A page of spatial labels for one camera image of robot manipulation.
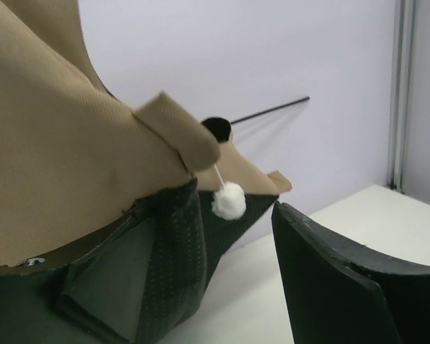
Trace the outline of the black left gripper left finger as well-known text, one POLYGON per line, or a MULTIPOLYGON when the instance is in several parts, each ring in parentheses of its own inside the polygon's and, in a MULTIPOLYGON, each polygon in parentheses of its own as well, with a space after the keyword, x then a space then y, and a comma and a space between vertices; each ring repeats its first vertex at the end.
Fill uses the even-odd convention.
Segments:
POLYGON ((0 267, 0 343, 134 343, 153 242, 153 219, 132 211, 0 267))

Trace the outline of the beige fabric pet tent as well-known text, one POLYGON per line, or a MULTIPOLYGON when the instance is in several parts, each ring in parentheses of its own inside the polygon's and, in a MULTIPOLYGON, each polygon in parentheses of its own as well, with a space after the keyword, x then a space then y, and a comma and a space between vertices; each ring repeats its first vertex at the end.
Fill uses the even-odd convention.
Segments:
POLYGON ((199 309, 221 257, 291 183, 164 92, 132 108, 101 83, 77 1, 0 1, 0 267, 14 267, 135 211, 154 221, 137 339, 157 343, 199 309), (237 220, 211 210, 239 184, 237 220))

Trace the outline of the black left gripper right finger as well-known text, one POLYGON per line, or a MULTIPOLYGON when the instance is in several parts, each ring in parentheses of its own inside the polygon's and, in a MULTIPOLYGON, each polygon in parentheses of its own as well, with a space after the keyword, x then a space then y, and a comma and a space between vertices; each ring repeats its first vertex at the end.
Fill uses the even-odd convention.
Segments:
POLYGON ((380 253, 289 204, 272 211, 296 343, 430 343, 430 266, 380 253))

